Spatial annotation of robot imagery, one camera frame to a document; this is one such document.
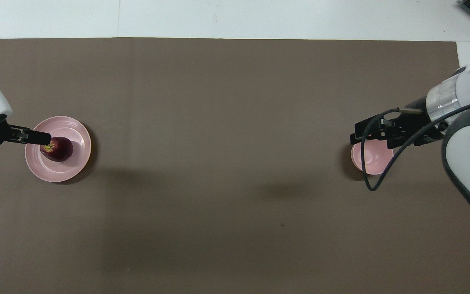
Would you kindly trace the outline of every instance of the brown mat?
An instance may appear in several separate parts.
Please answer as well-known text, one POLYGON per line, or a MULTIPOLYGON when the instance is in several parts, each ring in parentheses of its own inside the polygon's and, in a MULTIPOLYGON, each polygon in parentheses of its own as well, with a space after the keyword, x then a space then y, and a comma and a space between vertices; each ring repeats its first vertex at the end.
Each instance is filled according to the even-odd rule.
POLYGON ((354 123, 458 67, 454 43, 0 40, 14 125, 92 132, 76 178, 0 146, 0 292, 470 292, 470 208, 440 143, 378 192, 354 123))

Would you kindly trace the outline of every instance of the bowl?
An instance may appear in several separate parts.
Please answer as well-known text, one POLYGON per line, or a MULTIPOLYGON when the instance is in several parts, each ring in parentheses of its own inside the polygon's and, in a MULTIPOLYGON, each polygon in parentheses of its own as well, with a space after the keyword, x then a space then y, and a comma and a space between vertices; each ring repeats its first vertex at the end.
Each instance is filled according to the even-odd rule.
MULTIPOLYGON (((393 150, 388 149, 386 140, 367 140, 364 143, 364 161, 366 162, 366 173, 368 175, 380 175, 393 158, 393 150)), ((351 148, 351 160, 358 170, 362 171, 362 160, 360 158, 360 143, 351 148)))

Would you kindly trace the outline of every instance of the cable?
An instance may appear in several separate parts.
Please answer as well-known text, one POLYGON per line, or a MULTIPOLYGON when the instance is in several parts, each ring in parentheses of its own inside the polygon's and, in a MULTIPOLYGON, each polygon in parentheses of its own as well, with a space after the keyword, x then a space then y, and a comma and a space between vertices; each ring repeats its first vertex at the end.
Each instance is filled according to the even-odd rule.
POLYGON ((397 158, 400 156, 400 154, 402 153, 402 151, 404 149, 406 149, 409 145, 411 145, 415 140, 416 138, 422 136, 425 132, 427 132, 430 128, 434 127, 437 123, 439 123, 440 121, 443 121, 449 117, 452 117, 453 115, 457 115, 459 114, 460 112, 463 112, 465 110, 468 110, 470 108, 470 104, 467 105, 467 106, 464 106, 464 107, 460 107, 456 110, 453 110, 452 112, 449 112, 448 114, 438 118, 438 119, 435 119, 434 121, 431 121, 430 123, 428 123, 427 125, 425 125, 423 128, 421 128, 420 130, 418 130, 418 132, 414 133, 412 136, 409 137, 409 139, 407 139, 407 141, 405 141, 403 143, 403 145, 400 147, 400 149, 398 149, 398 151, 395 153, 395 155, 393 156, 393 158, 391 158, 391 160, 389 161, 388 165, 386 166, 386 168, 384 169, 384 172, 382 173, 382 175, 380 175, 380 178, 378 179, 377 183, 375 184, 375 186, 372 188, 371 187, 371 184, 369 184, 369 180, 368 180, 368 177, 367 177, 367 173, 366 173, 366 163, 365 163, 365 159, 364 159, 364 143, 366 142, 366 138, 369 136, 369 131, 371 130, 371 128, 373 127, 373 124, 378 122, 380 119, 382 119, 384 117, 384 115, 386 114, 389 114, 391 112, 399 112, 399 108, 393 108, 393 109, 390 109, 390 110, 387 110, 387 111, 384 111, 382 112, 381 114, 375 116, 374 119, 372 119, 366 126, 366 128, 364 129, 364 133, 362 134, 362 140, 361 140, 361 145, 360 145, 360 156, 361 156, 361 159, 362 159, 362 176, 364 177, 364 182, 366 182, 366 186, 367 188, 370 190, 370 191, 376 191, 378 189, 378 187, 380 187, 380 184, 382 184, 382 181, 384 180, 384 178, 386 177, 386 175, 388 174, 388 171, 389 169, 391 168, 391 166, 393 165, 393 163, 395 162, 395 160, 397 160, 397 158))

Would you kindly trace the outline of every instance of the apple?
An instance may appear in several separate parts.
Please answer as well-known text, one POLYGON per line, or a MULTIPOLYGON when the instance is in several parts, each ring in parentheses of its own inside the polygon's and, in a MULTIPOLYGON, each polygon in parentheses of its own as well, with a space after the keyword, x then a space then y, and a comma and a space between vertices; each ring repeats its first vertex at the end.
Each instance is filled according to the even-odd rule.
POLYGON ((50 144, 39 146, 39 151, 49 160, 62 162, 72 155, 73 146, 69 139, 57 136, 50 140, 50 144))

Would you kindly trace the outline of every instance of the pink plate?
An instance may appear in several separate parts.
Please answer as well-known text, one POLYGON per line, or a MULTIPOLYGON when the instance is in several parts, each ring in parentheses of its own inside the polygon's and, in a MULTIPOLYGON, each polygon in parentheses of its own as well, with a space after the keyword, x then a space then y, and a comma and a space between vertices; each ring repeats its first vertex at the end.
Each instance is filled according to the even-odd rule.
POLYGON ((73 145, 72 155, 63 162, 46 158, 39 151, 39 145, 25 145, 24 158, 34 175, 47 182, 63 182, 82 171, 91 152, 90 134, 82 123, 71 117, 55 116, 45 119, 34 130, 49 133, 52 137, 66 137, 73 145))
MULTIPOLYGON (((366 173, 369 175, 380 175, 393 158, 393 150, 388 149, 386 140, 367 140, 364 144, 364 160, 366 162, 366 173)), ((353 164, 362 171, 362 158, 360 158, 360 143, 351 148, 351 160, 353 164)))

